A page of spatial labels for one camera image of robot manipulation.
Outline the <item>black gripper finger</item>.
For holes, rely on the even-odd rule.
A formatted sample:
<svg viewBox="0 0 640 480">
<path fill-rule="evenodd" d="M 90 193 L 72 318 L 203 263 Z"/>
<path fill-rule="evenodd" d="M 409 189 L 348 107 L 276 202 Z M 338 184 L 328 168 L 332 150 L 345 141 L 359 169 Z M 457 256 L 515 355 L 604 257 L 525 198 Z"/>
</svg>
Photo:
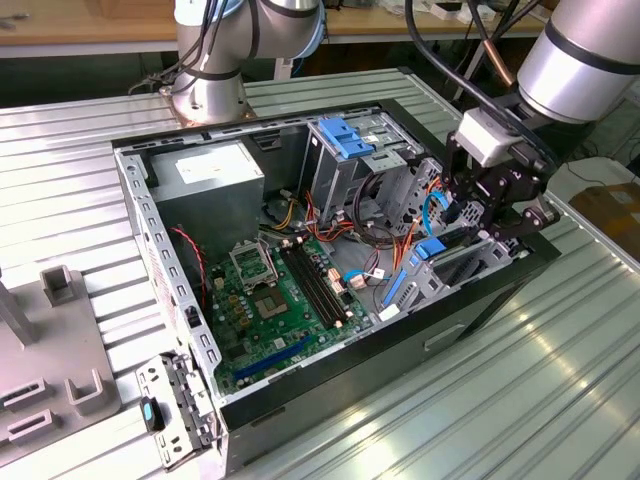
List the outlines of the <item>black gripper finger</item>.
<svg viewBox="0 0 640 480">
<path fill-rule="evenodd" d="M 472 183 L 477 177 L 473 158 L 450 132 L 445 144 L 444 185 L 456 202 L 468 201 L 473 195 Z"/>
<path fill-rule="evenodd" d="M 560 213 L 543 196 L 537 196 L 521 212 L 512 206 L 484 208 L 478 222 L 481 230 L 496 241 L 506 241 L 539 232 L 560 220 Z"/>
</svg>

